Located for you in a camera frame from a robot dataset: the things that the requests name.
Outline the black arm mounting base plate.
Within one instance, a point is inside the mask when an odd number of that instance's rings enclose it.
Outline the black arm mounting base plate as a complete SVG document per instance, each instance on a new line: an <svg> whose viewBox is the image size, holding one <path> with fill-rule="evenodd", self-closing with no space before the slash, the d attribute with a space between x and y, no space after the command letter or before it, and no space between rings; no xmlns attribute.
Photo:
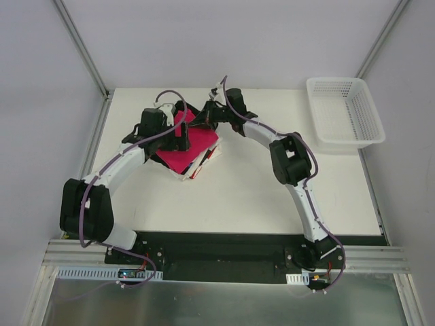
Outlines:
<svg viewBox="0 0 435 326"><path fill-rule="evenodd" d="M345 254L334 240L309 244L302 235L192 232L140 232L136 256L106 249L104 262L136 266L164 280L283 284L303 271L330 276L345 268ZM326 250L319 254L318 248Z"/></svg>

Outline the pink t shirt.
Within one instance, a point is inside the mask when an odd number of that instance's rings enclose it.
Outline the pink t shirt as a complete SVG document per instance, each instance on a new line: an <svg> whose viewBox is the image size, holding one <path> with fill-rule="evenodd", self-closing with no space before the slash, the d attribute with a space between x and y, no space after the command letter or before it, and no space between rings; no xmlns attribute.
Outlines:
<svg viewBox="0 0 435 326"><path fill-rule="evenodd" d="M188 127L189 150L163 151L159 149L151 160L166 166L177 174L182 174L201 153L214 145L218 139L218 134L213 130Z"/></svg>

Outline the white red shirt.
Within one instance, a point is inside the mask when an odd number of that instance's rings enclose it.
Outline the white red shirt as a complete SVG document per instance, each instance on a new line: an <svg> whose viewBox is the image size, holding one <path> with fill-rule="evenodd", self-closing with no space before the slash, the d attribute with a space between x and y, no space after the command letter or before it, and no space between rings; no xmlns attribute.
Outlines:
<svg viewBox="0 0 435 326"><path fill-rule="evenodd" d="M199 136L193 137L191 147L187 151L163 151L159 149L152 159L182 181L194 179L204 165L222 154L220 143L220 136L212 132L203 139L200 139Z"/></svg>

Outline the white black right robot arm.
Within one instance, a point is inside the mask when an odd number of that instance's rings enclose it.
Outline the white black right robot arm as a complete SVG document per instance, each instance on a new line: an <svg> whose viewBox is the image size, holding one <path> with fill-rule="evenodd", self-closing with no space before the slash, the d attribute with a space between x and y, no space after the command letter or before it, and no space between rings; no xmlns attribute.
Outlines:
<svg viewBox="0 0 435 326"><path fill-rule="evenodd" d="M314 268L321 268L328 263L330 254L340 244L324 223L309 184L318 174L319 166L300 134L281 134L261 122L255 113L247 110L238 88L212 88L202 113L205 115L204 125L215 128L219 123L229 123L233 131L261 144L269 151L273 174L288 189L302 222L308 247L307 263Z"/></svg>

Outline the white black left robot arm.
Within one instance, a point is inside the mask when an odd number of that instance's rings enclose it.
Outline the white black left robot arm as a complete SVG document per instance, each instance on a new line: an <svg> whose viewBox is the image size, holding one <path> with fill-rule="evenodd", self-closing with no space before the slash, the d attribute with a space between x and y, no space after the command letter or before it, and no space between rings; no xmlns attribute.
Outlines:
<svg viewBox="0 0 435 326"><path fill-rule="evenodd" d="M172 104L144 109L141 121L122 139L113 158L83 179L65 183L61 230L78 236L83 247L93 242L117 247L128 264L139 263L143 241L136 231L116 222L111 197L159 149L188 150L188 112L187 107Z"/></svg>

